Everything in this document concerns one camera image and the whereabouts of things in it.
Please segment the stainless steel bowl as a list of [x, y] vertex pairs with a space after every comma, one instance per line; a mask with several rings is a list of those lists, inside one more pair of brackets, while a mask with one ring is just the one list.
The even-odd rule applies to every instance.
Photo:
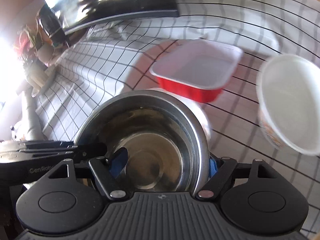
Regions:
[[74, 141], [102, 142], [108, 156], [127, 149], [117, 178], [138, 191], [195, 194], [209, 177], [209, 146], [201, 124], [180, 100], [156, 90], [107, 100], [89, 115]]

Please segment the white paper bowl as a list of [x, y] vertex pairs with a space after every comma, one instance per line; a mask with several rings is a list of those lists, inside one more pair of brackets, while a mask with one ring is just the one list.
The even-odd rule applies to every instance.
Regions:
[[277, 149], [319, 155], [319, 67], [300, 56], [267, 59], [256, 79], [259, 126]]

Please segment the red rectangular tray white inside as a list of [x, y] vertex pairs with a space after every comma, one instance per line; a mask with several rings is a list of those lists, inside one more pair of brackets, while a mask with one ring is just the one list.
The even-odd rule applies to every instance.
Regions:
[[233, 76], [242, 49], [221, 42], [190, 40], [150, 69], [161, 88], [200, 103], [217, 99]]

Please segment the white plate under bowl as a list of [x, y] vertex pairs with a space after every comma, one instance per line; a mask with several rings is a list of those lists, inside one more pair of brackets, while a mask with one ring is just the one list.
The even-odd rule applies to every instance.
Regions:
[[185, 98], [183, 96], [168, 92], [164, 90], [163, 88], [150, 88], [149, 90], [156, 90], [162, 93], [169, 94], [170, 96], [175, 97], [176, 99], [180, 100], [183, 104], [185, 104], [191, 111], [192, 113], [196, 116], [197, 120], [202, 126], [202, 129], [204, 130], [204, 133], [206, 135], [206, 139], [208, 142], [208, 146], [211, 147], [213, 142], [214, 142], [214, 133], [212, 131], [212, 125], [210, 123], [210, 120], [208, 119], [208, 116], [204, 112], [204, 110], [201, 107], [201, 104], [190, 100], [188, 98]]

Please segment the black glossy monitor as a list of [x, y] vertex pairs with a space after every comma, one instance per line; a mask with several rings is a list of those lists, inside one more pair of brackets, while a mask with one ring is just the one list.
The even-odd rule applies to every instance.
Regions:
[[53, 44], [68, 35], [111, 20], [179, 16], [176, 0], [44, 0], [39, 24]]

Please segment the white grid tablecloth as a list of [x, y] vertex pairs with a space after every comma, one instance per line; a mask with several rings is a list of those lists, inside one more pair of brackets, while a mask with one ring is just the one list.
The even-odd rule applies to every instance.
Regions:
[[176, 0], [180, 16], [119, 20], [89, 28], [57, 60], [36, 99], [42, 133], [75, 140], [100, 105], [133, 90], [159, 90], [158, 76], [189, 81], [213, 100], [186, 100], [210, 151], [249, 163], [261, 159], [309, 203], [301, 232], [319, 235], [319, 157], [274, 147], [260, 124], [256, 80], [271, 57], [319, 64], [319, 0]]

